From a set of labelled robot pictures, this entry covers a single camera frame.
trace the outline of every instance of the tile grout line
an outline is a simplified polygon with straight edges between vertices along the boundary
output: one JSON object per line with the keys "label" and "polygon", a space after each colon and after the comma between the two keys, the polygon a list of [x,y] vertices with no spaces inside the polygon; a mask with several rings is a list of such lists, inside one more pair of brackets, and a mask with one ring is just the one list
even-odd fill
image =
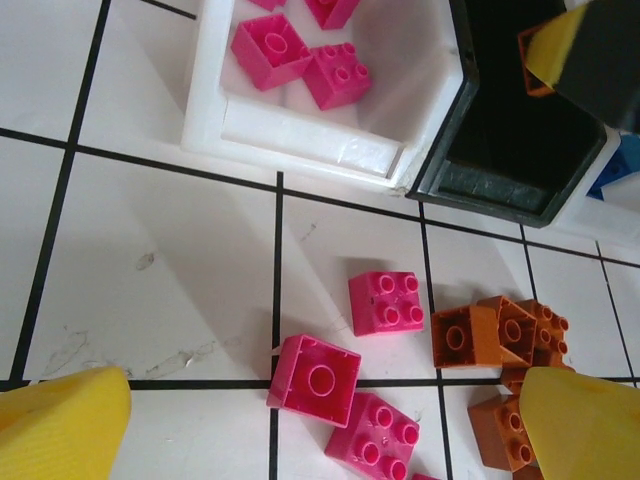
{"label": "tile grout line", "polygon": [[[424,221],[424,206],[422,202],[418,203],[418,211],[420,214],[420,229],[422,232],[422,250],[424,254],[424,268],[427,276],[427,295],[429,299],[429,318],[435,312],[435,298],[433,296],[433,278],[431,277],[431,260],[429,257],[429,240],[427,237],[427,223]],[[442,444],[444,447],[444,460],[447,469],[447,479],[453,480],[453,464],[451,461],[451,445],[449,443],[449,428],[447,426],[447,407],[444,398],[444,382],[442,379],[442,371],[436,369],[436,386],[438,387],[438,403],[440,405],[440,425],[442,427]]]}
{"label": "tile grout line", "polygon": [[13,365],[11,366],[10,379],[12,381],[17,382],[22,380],[24,377],[24,370],[27,365],[27,358],[29,356],[29,349],[31,348],[31,341],[35,331],[38,310],[40,309],[40,301],[42,300],[47,272],[49,270],[49,264],[53,254],[53,246],[58,232],[58,226],[60,224],[64,198],[67,193],[69,179],[71,178],[73,160],[76,153],[76,147],[78,145],[78,139],[80,138],[82,121],[84,120],[84,114],[89,101],[89,92],[91,90],[91,83],[93,81],[93,75],[98,62],[98,55],[100,53],[102,37],[107,24],[110,4],[111,0],[102,0],[100,11],[96,19],[96,26],[91,41],[91,47],[89,48],[87,64],[82,77],[82,83],[80,84],[80,91],[78,93],[78,100],[76,102],[73,120],[71,121],[69,138],[66,142],[62,165],[60,166],[60,173],[58,175],[56,189],[51,202],[51,210],[49,212],[49,218],[47,220],[47,226],[42,240],[42,247],[40,248],[38,262],[33,276],[33,282],[29,293],[29,299],[27,301],[27,307],[25,309],[20,336],[18,337],[16,353],[13,359]]}
{"label": "tile grout line", "polygon": [[529,256],[529,243],[524,234],[524,227],[520,225],[520,235],[522,235],[522,246],[524,248],[524,256],[527,261],[527,270],[529,271],[529,282],[531,283],[531,294],[535,300],[538,300],[538,292],[536,291],[536,282],[533,279],[533,268],[531,267],[531,257]]}
{"label": "tile grout line", "polygon": [[[280,317],[282,310],[282,223],[284,215],[284,174],[276,176],[276,218],[273,252],[273,317],[271,321],[271,348],[280,346]],[[271,378],[276,370],[278,356],[271,357]],[[269,480],[278,478],[279,415],[276,408],[269,412]]]}
{"label": "tile grout line", "polygon": [[[596,248],[598,249],[598,254],[600,254],[600,244],[596,242]],[[622,342],[622,349],[624,350],[624,356],[627,359],[627,365],[629,367],[629,372],[631,376],[635,378],[633,374],[633,366],[631,365],[631,358],[629,357],[629,351],[627,350],[627,342],[624,339],[624,334],[622,333],[622,325],[620,324],[620,317],[618,316],[618,309],[616,307],[616,302],[613,298],[613,291],[611,290],[611,284],[609,283],[609,275],[607,274],[607,268],[604,265],[604,261],[602,258],[600,259],[600,266],[602,267],[602,274],[604,275],[604,281],[607,284],[607,291],[609,292],[609,300],[611,301],[611,308],[613,309],[613,316],[616,319],[616,324],[618,325],[618,332],[620,333],[620,341]]]}
{"label": "tile grout line", "polygon": [[146,3],[148,5],[153,5],[154,7],[161,8],[168,12],[175,13],[182,17],[190,18],[191,20],[195,20],[197,17],[193,13],[189,13],[185,10],[182,10],[178,7],[174,7],[172,5],[167,5],[166,3],[158,2],[157,0],[140,0],[142,3]]}

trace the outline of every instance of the floor tile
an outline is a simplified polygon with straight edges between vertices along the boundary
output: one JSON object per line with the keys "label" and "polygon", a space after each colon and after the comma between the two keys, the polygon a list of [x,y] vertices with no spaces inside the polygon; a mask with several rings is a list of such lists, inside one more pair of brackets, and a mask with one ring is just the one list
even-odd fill
{"label": "floor tile", "polygon": [[111,479],[267,478],[269,409],[262,391],[133,392]]}
{"label": "floor tile", "polygon": [[499,393],[507,394],[502,387],[445,387],[444,398],[447,410],[447,427],[453,478],[470,480],[511,480],[512,474],[485,467],[480,458],[478,445],[473,435],[467,408],[488,400]]}
{"label": "floor tile", "polygon": [[[532,298],[524,247],[515,242],[427,226],[436,311],[506,295]],[[445,378],[497,377],[498,369],[446,369]]]}
{"label": "floor tile", "polygon": [[640,375],[640,269],[606,263],[611,293],[635,375]]}
{"label": "floor tile", "polygon": [[269,378],[274,225],[274,194],[76,156],[27,378]]}
{"label": "floor tile", "polygon": [[0,138],[0,379],[13,363],[62,154]]}
{"label": "floor tile", "polygon": [[629,376],[600,261],[535,247],[529,254],[538,299],[570,323],[565,363],[586,375]]}
{"label": "floor tile", "polygon": [[553,247],[565,248],[576,252],[598,254],[595,240],[586,237],[579,237],[557,230],[537,229],[525,227],[525,236],[528,241],[551,245]]}
{"label": "floor tile", "polygon": [[435,378],[420,333],[353,335],[347,281],[370,270],[411,271],[428,311],[420,224],[285,197],[281,337],[310,333],[362,355],[360,378]]}
{"label": "floor tile", "polygon": [[[411,457],[410,473],[446,478],[438,389],[435,387],[370,390],[420,425],[420,440]],[[280,478],[359,478],[324,456],[333,427],[280,412],[278,474]]]}
{"label": "floor tile", "polygon": [[275,183],[273,171],[180,149],[195,33],[189,18],[140,1],[113,0],[80,143]]}
{"label": "floor tile", "polygon": [[99,0],[0,6],[0,127],[66,140]]}

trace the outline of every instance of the lego brick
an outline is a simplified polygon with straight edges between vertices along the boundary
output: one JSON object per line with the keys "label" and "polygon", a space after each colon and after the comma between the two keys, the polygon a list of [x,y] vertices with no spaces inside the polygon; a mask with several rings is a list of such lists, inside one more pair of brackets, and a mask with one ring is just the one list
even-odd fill
{"label": "lego brick", "polygon": [[353,332],[363,335],[424,328],[420,282],[410,272],[367,272],[349,280]]}
{"label": "lego brick", "polygon": [[344,427],[349,421],[361,357],[310,335],[282,344],[267,406]]}
{"label": "lego brick", "polygon": [[544,477],[538,467],[527,465],[517,472],[513,472],[513,480],[544,480]]}
{"label": "lego brick", "polygon": [[514,395],[520,395],[526,374],[526,368],[504,368],[500,375],[500,383]]}
{"label": "lego brick", "polygon": [[434,313],[431,340],[437,368],[502,366],[498,318],[492,308],[470,305]]}
{"label": "lego brick", "polygon": [[300,78],[311,62],[309,49],[283,14],[238,24],[231,51],[261,91]]}
{"label": "lego brick", "polygon": [[485,298],[478,301],[478,305],[496,312],[502,365],[506,368],[530,367],[538,323],[536,318],[504,296]]}
{"label": "lego brick", "polygon": [[529,45],[531,44],[533,36],[536,34],[536,32],[540,31],[542,27],[544,27],[544,24],[535,26],[518,34],[518,48],[520,49],[520,60],[522,61],[524,87],[527,90],[528,95],[538,98],[546,97],[547,95],[555,93],[551,87],[545,85],[542,80],[531,73],[526,67],[527,51],[529,50]]}
{"label": "lego brick", "polygon": [[469,407],[468,412],[485,466],[515,472],[534,460],[518,397],[498,395]]}
{"label": "lego brick", "polygon": [[287,4],[287,0],[249,0],[256,5],[260,5],[265,10],[273,12],[273,9],[277,6],[284,7]]}
{"label": "lego brick", "polygon": [[360,0],[306,0],[323,30],[337,30],[347,23]]}
{"label": "lego brick", "polygon": [[420,426],[373,393],[356,393],[347,428],[333,430],[325,454],[366,478],[405,480]]}
{"label": "lego brick", "polygon": [[311,55],[303,79],[320,110],[355,103],[371,88],[369,69],[351,43],[312,48]]}

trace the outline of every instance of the orange lego brick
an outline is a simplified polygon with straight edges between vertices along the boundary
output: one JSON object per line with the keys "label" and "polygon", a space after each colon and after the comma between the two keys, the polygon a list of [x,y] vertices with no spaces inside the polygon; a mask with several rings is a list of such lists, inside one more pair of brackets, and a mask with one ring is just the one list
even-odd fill
{"label": "orange lego brick", "polygon": [[507,368],[530,367],[538,323],[536,317],[504,296],[485,298],[478,301],[478,305],[496,312],[502,365]]}
{"label": "orange lego brick", "polygon": [[520,32],[518,34],[518,48],[520,49],[520,61],[522,62],[522,74],[524,76],[524,86],[527,89],[527,94],[531,97],[546,97],[555,93],[551,87],[547,86],[529,71],[526,67],[527,50],[529,44],[533,39],[533,36],[544,27],[543,25],[537,25],[533,28]]}
{"label": "orange lego brick", "polygon": [[491,308],[469,305],[434,313],[431,339],[437,368],[502,365],[498,318]]}
{"label": "orange lego brick", "polygon": [[535,459],[520,416],[518,397],[503,399],[498,395],[469,407],[468,412],[485,466],[515,472]]}
{"label": "orange lego brick", "polygon": [[503,368],[500,383],[514,395],[520,395],[527,370],[526,368]]}
{"label": "orange lego brick", "polygon": [[513,480],[544,480],[544,477],[538,467],[527,465],[517,472],[513,472]]}

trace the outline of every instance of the black container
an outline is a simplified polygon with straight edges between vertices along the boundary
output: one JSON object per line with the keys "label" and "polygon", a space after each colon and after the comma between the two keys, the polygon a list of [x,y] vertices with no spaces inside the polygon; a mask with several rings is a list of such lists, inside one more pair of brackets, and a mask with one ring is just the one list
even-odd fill
{"label": "black container", "polygon": [[563,13],[564,2],[460,1],[451,5],[465,82],[407,196],[548,225],[607,139],[568,100],[525,90],[517,35]]}

